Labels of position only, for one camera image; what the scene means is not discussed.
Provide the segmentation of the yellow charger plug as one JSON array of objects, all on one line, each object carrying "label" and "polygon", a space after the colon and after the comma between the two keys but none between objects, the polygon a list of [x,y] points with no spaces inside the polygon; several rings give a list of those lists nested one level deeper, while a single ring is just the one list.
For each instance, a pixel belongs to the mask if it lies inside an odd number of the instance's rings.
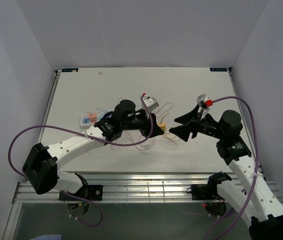
[{"label": "yellow charger plug", "polygon": [[158,122],[157,125],[158,125],[158,127],[159,127],[161,130],[163,130],[163,131],[166,130],[166,123],[164,123],[164,122]]}]

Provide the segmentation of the pink charger plug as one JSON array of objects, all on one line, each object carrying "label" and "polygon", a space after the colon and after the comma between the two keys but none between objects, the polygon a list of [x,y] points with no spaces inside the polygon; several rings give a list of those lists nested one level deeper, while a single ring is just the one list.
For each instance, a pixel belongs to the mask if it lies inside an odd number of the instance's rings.
[{"label": "pink charger plug", "polygon": [[88,117],[89,123],[95,123],[98,120],[98,116],[95,112],[89,112],[87,114],[87,117]]}]

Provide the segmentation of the white colourful power strip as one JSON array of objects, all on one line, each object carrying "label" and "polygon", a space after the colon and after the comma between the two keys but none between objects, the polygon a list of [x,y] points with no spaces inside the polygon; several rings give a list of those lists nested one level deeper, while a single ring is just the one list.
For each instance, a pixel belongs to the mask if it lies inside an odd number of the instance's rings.
[{"label": "white colourful power strip", "polygon": [[87,129],[93,126],[96,122],[100,121],[105,115],[104,112],[86,112],[80,115],[79,127]]}]

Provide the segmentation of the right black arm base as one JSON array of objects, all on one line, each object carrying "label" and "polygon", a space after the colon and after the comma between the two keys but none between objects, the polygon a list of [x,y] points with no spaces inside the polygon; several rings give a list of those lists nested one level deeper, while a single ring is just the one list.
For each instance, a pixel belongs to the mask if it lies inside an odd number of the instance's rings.
[{"label": "right black arm base", "polygon": [[232,178],[225,172],[218,172],[208,178],[207,184],[191,184],[186,193],[191,194],[192,200],[221,200],[217,185],[224,181],[232,181]]}]

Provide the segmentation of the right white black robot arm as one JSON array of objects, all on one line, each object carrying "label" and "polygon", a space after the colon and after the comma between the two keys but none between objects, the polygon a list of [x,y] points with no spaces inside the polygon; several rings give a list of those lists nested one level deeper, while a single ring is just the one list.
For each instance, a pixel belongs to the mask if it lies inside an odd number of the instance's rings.
[{"label": "right white black robot arm", "polygon": [[237,187],[226,173],[215,173],[208,179],[206,192],[214,199],[223,198],[242,218],[253,240],[283,240],[283,204],[270,190],[250,149],[241,138],[241,115],[226,110],[215,121],[207,109],[197,105],[192,111],[175,118],[177,127],[170,133],[183,141],[198,133],[218,139],[219,156],[232,170],[242,187]]}]

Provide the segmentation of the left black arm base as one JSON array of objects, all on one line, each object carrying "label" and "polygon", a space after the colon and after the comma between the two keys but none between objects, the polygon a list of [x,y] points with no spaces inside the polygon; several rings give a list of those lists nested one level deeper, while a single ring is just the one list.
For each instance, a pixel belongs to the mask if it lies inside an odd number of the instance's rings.
[{"label": "left black arm base", "polygon": [[83,176],[78,175],[77,173],[75,175],[81,180],[82,187],[75,193],[71,193],[71,195],[90,201],[101,201],[103,199],[103,185],[88,184]]}]

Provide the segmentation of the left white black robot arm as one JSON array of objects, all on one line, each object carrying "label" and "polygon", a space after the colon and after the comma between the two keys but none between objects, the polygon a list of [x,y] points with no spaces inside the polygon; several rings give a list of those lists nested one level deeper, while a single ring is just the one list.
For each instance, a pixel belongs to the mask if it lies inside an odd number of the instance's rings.
[{"label": "left white black robot arm", "polygon": [[146,139],[163,135],[152,112],[159,106],[158,101],[144,95],[141,104],[141,109],[136,110],[134,102],[123,99],[86,131],[48,146],[35,144],[22,167],[35,192],[42,195],[55,189],[82,200],[88,193],[86,180],[77,173],[62,171],[64,165],[89,151],[114,143],[124,131],[138,130]]}]

